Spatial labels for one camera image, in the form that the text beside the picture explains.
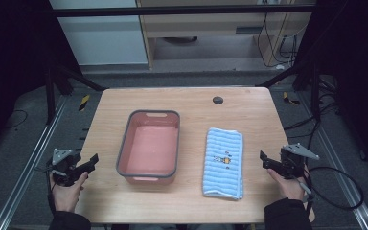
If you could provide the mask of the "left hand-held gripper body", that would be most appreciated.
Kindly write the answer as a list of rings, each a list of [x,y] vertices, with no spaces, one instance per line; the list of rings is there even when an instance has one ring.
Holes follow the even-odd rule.
[[[71,149],[54,149],[52,157],[46,163],[47,171],[53,174],[56,184],[70,187],[79,179],[77,163],[80,160],[79,152]]]

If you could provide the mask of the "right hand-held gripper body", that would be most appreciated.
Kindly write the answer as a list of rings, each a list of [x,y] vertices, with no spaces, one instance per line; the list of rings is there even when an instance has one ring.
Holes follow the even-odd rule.
[[[292,179],[302,177],[307,159],[319,160],[320,157],[300,143],[281,147],[282,177]]]

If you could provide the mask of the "blue striped towel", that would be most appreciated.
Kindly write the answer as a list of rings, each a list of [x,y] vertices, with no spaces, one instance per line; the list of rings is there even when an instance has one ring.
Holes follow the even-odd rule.
[[[242,154],[241,133],[216,127],[208,130],[202,180],[205,196],[243,198]]]

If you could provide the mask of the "pink basin with grey rim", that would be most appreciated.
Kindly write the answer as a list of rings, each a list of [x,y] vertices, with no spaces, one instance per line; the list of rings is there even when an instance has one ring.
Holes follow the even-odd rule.
[[[171,184],[177,170],[179,133],[176,111],[133,111],[126,123],[117,173],[130,184]]]

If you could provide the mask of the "person's right hand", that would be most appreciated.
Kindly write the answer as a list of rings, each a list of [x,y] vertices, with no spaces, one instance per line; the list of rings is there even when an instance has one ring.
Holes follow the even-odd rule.
[[[293,179],[284,179],[272,169],[266,170],[271,178],[277,183],[281,198],[295,199],[302,201],[305,190],[301,187],[304,182],[302,177]]]

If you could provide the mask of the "person's left hand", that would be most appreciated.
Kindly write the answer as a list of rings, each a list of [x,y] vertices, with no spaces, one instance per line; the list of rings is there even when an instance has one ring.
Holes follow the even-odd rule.
[[[62,212],[74,213],[79,196],[83,190],[83,184],[88,178],[84,172],[80,178],[70,187],[59,186],[52,175],[50,175],[50,188],[54,199],[55,209]]]

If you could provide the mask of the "yellow and black tape strip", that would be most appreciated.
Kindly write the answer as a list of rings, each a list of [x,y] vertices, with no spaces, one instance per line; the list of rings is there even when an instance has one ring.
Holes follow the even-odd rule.
[[[82,97],[80,105],[79,105],[79,111],[84,111],[89,99],[90,99],[90,95],[88,94]]]
[[[293,100],[293,99],[289,96],[288,92],[283,92],[283,100],[284,100],[284,102],[289,103],[289,104],[294,104],[294,105],[299,105],[299,104],[301,104],[299,100]]]

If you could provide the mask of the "black metal stand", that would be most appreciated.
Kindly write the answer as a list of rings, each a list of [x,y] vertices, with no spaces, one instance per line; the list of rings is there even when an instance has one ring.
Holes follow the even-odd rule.
[[[301,91],[310,84],[310,112],[314,119],[319,122],[321,120],[319,108],[319,61],[318,60],[302,60],[287,70],[281,72],[274,78],[263,83],[257,84],[257,87],[269,88],[278,81],[295,75],[296,78],[292,87],[296,91]]]
[[[74,90],[69,79],[76,80],[96,91],[105,90],[105,87],[59,64],[49,65],[46,68],[44,79],[47,102],[47,125],[54,121],[56,115],[55,88],[59,90],[61,95],[71,95]]]

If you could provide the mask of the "white cabinet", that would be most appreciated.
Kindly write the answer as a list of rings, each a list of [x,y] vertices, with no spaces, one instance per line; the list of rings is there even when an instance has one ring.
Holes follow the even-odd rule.
[[[54,10],[136,8],[135,0],[50,0]],[[60,17],[80,66],[147,64],[138,16]]]

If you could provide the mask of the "aluminium floor rail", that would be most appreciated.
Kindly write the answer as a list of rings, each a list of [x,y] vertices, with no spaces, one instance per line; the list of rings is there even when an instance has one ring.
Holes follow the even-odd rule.
[[[64,107],[68,101],[67,96],[60,96],[58,99],[58,104],[56,105],[55,115],[52,121],[45,126],[40,135],[34,150],[32,151],[22,173],[19,175],[12,191],[7,199],[5,205],[0,211],[0,230],[7,230],[15,211],[18,208],[20,201],[25,194],[30,181],[35,173],[35,168],[37,167],[40,159],[43,156],[44,151],[47,148],[48,143],[50,142],[53,133],[58,125],[58,122],[63,114]]]
[[[322,157],[319,163],[323,163],[324,160],[327,160],[329,163],[327,167],[317,167],[317,170],[321,173],[324,171],[331,172],[348,203],[348,206],[341,205],[339,210],[350,210],[355,215],[360,228],[368,230],[368,207],[364,202],[364,187],[359,185],[358,180],[346,170],[339,157],[339,152],[334,147],[326,130],[322,127],[322,117],[324,115],[338,112],[336,102],[334,99],[326,98],[325,101],[322,98],[319,99],[321,120],[317,122],[311,114],[311,97],[307,93],[301,92],[298,92],[297,96],[313,124],[309,134],[308,148],[311,150],[314,147],[314,143],[316,143],[316,145],[322,148],[320,151]]]

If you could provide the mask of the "black horizontal frame bar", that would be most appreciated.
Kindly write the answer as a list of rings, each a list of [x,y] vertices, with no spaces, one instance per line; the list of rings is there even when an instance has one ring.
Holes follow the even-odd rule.
[[[313,12],[316,6],[306,5],[228,5],[228,6],[178,6],[143,8],[101,8],[101,9],[60,9],[50,10],[57,17],[85,16],[132,16],[132,15],[174,15],[174,14],[216,14],[216,13],[266,13],[266,12]]]

